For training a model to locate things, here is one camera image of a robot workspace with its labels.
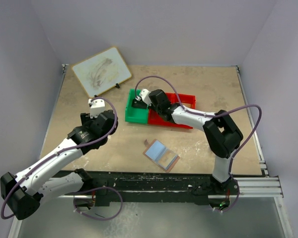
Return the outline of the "brown leather card holder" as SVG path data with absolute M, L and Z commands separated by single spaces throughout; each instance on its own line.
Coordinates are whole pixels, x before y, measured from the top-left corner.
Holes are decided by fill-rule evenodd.
M 168 149 L 157 139 L 154 139 L 152 142 L 148 142 L 146 139 L 144 145 L 146 149 L 143 155 L 166 173 L 169 173 L 180 159 L 178 154 Z

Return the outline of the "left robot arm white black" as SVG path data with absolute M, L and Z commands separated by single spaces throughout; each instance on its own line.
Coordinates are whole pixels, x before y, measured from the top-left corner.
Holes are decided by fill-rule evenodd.
M 8 219 L 4 214 L 5 206 L 18 220 L 24 220 L 55 197 L 68 193 L 88 194 L 92 190 L 96 183 L 84 169 L 76 169 L 61 178 L 54 175 L 67 164 L 103 146 L 107 137 L 116 131 L 118 117 L 115 110 L 105 110 L 95 118 L 86 113 L 80 116 L 82 125 L 75 127 L 43 159 L 15 175 L 7 172 L 0 178 L 3 219 Z

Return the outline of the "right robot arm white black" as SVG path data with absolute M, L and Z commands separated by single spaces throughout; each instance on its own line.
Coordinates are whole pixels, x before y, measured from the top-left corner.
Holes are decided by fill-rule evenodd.
M 164 121 L 204 132 L 209 148 L 215 154 L 211 189 L 216 194 L 224 193 L 228 189 L 233 153 L 243 140 L 242 132 L 226 111 L 206 113 L 180 103 L 172 103 L 161 89 L 143 89 L 139 96 Z

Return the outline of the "black card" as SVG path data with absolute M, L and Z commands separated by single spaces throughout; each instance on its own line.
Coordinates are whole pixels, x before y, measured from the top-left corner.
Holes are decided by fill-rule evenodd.
M 137 100 L 137 99 L 133 99 L 132 100 L 132 105 L 131 105 L 132 108 L 136 108 L 136 109 L 144 109 L 144 110 L 147 110 L 148 109 L 148 105 L 141 101 L 141 100 Z

